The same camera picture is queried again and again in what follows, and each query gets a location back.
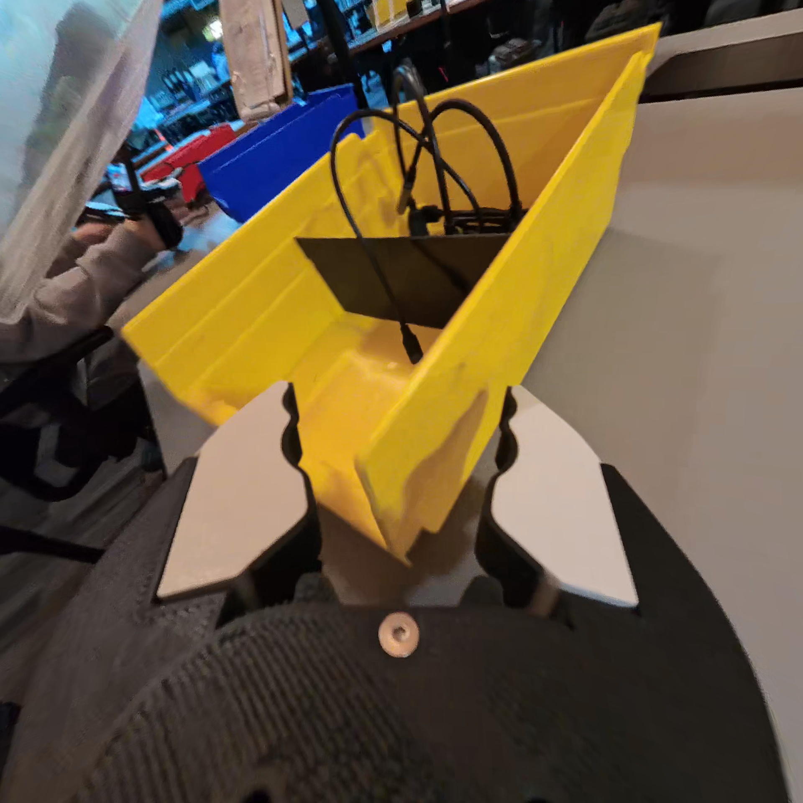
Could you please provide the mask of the black office chair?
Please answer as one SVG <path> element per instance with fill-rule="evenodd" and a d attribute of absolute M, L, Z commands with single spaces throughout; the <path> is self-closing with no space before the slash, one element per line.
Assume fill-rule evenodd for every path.
<path fill-rule="evenodd" d="M 94 409 L 73 385 L 75 369 L 115 338 L 104 326 L 25 366 L 1 392 L 2 481 L 45 503 L 82 491 L 103 464 L 129 457 L 139 441 L 161 449 L 140 380 Z"/>

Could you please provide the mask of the wooden table black legs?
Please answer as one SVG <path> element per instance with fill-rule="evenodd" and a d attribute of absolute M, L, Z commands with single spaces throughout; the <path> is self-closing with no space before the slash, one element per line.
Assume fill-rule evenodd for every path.
<path fill-rule="evenodd" d="M 308 21 L 294 26 L 284 7 L 291 66 L 299 66 L 313 56 L 338 64 L 326 35 L 316 2 L 302 2 Z M 447 28 L 449 17 L 472 10 L 483 1 L 454 2 L 337 2 L 347 23 L 346 38 L 352 57 L 362 55 L 404 37 L 424 26 L 440 23 Z"/>

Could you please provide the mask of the another person's forearm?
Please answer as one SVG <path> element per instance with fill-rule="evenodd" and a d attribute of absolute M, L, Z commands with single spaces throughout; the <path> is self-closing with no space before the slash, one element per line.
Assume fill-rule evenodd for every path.
<path fill-rule="evenodd" d="M 2 386 L 106 325 L 166 249 L 147 217 L 66 236 L 22 316 L 1 326 Z"/>

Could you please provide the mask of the cardboard box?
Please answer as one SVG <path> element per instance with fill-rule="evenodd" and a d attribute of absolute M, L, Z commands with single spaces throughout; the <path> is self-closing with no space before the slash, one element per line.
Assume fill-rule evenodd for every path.
<path fill-rule="evenodd" d="M 293 101 L 280 1 L 220 1 L 222 41 L 239 118 L 258 124 Z"/>

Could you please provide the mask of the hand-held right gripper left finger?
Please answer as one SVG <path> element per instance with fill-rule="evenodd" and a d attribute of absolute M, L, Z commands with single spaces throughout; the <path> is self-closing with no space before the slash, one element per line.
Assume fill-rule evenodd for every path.
<path fill-rule="evenodd" d="M 321 569 L 323 538 L 301 467 L 295 389 L 278 381 L 218 427 L 192 470 L 156 583 L 160 603 L 215 593 L 256 610 L 291 602 Z"/>

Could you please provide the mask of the black bin divider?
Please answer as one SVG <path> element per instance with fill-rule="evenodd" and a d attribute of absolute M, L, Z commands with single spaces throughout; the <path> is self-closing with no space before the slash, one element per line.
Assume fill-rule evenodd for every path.
<path fill-rule="evenodd" d="M 348 313 L 442 329 L 507 243 L 508 234 L 296 238 Z"/>

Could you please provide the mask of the blue plastic bin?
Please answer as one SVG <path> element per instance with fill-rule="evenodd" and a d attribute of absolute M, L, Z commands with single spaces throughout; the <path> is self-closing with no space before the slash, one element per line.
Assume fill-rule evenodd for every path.
<path fill-rule="evenodd" d="M 351 84 L 310 93 L 199 164 L 217 206 L 246 223 L 329 153 L 341 121 L 357 109 Z"/>

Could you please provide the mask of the black handheld device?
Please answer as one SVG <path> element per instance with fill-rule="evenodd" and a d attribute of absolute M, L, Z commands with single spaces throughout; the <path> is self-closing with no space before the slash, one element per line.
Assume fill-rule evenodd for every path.
<path fill-rule="evenodd" d="M 163 244 L 162 250 L 175 251 L 183 239 L 183 227 L 166 204 L 166 191 L 159 186 L 146 186 L 139 178 L 126 141 L 107 167 L 106 178 L 126 218 L 149 222 Z"/>

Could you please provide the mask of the red plastic bin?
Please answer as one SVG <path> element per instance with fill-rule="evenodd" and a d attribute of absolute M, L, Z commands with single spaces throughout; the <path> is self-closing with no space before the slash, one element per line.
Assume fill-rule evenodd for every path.
<path fill-rule="evenodd" d="M 167 149 L 162 155 L 147 163 L 139 171 L 144 182 L 163 182 L 176 178 L 181 186 L 187 206 L 197 205 L 198 198 L 206 192 L 200 163 L 231 144 L 238 131 L 230 123 L 216 125 L 189 138 L 183 144 Z"/>

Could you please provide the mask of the yellow plastic storage bin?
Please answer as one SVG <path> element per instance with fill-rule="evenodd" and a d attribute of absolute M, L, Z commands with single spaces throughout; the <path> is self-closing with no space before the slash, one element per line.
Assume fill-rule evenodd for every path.
<path fill-rule="evenodd" d="M 123 329 L 168 391 L 222 425 L 276 381 L 293 383 L 302 467 L 316 498 L 401 561 L 440 529 L 606 231 L 660 23 L 428 95 L 467 101 L 507 147 L 524 216 L 446 323 L 352 312 L 301 238 L 366 254 L 329 155 Z"/>

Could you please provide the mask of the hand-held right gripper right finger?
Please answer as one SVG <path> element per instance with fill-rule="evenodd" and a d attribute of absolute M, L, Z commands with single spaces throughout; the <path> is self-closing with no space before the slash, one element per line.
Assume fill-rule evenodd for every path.
<path fill-rule="evenodd" d="M 639 599 L 597 454 L 523 386 L 509 386 L 475 555 L 507 609 L 549 617 L 566 597 L 635 614 Z"/>

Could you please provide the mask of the black pole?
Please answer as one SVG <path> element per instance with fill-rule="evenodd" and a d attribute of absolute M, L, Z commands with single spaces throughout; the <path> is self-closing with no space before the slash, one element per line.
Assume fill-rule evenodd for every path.
<path fill-rule="evenodd" d="M 344 76 L 353 86 L 357 107 L 359 109 L 367 109 L 369 103 L 362 84 L 362 78 L 350 54 L 346 38 L 347 23 L 345 15 L 336 1 L 317 1 L 316 5 L 323 18 L 326 35 L 334 55 L 336 55 L 337 63 Z"/>

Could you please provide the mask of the white table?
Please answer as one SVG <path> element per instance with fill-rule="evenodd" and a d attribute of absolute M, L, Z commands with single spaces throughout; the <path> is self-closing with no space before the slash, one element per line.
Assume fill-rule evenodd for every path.
<path fill-rule="evenodd" d="M 640 104 L 802 87 L 802 9 L 660 38 Z"/>

